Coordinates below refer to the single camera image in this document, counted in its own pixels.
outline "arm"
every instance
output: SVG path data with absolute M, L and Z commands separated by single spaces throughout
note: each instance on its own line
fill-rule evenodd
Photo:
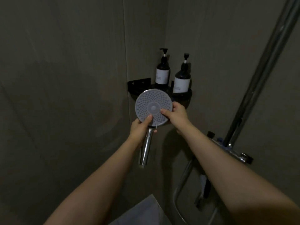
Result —
M 151 115 L 143 123 L 136 119 L 122 146 L 59 205 L 44 225 L 92 225 L 103 222 L 151 120 Z
M 212 185 L 241 224 L 296 224 L 299 208 L 286 195 L 241 162 L 221 150 L 194 127 L 184 106 L 162 109 L 185 138 Z

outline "hand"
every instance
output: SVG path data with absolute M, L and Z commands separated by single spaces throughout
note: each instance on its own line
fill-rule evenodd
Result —
M 146 136 L 147 127 L 152 121 L 152 118 L 153 118 L 152 115 L 149 115 L 148 117 L 146 117 L 143 123 L 141 123 L 141 121 L 138 118 L 134 120 L 131 124 L 130 134 L 128 139 L 133 140 L 140 147 Z
M 166 109 L 161 109 L 160 112 L 170 119 L 171 123 L 179 131 L 177 131 L 179 134 L 181 134 L 180 132 L 182 132 L 183 128 L 186 128 L 186 126 L 191 125 L 185 107 L 178 102 L 173 102 L 172 112 Z

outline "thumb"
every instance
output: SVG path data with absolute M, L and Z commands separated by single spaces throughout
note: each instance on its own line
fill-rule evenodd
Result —
M 148 115 L 148 117 L 146 117 L 146 119 L 144 120 L 143 124 L 145 126 L 148 126 L 150 124 L 150 122 L 152 121 L 152 115 Z
M 163 109 L 163 108 L 160 110 L 160 112 L 161 112 L 163 115 L 167 116 L 168 118 L 170 118 L 170 117 L 171 117 L 171 114 L 172 114 L 171 111 L 166 110 L 166 109 Z

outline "left hand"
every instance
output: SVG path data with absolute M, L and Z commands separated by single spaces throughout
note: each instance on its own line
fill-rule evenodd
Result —
M 144 122 L 140 122 L 140 120 L 137 118 L 132 122 L 131 128 L 130 128 L 130 134 L 128 139 L 133 140 L 138 144 L 138 146 L 141 146 L 147 132 L 147 127 L 149 123 L 152 121 L 152 115 L 149 115 L 146 117 Z

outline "forearm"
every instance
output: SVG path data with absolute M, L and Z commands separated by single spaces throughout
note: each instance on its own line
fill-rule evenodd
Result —
M 188 125 L 181 132 L 231 212 L 266 206 L 297 209 L 292 200 L 221 150 L 194 126 Z
M 99 224 L 122 185 L 138 143 L 123 145 L 53 212 L 45 225 Z

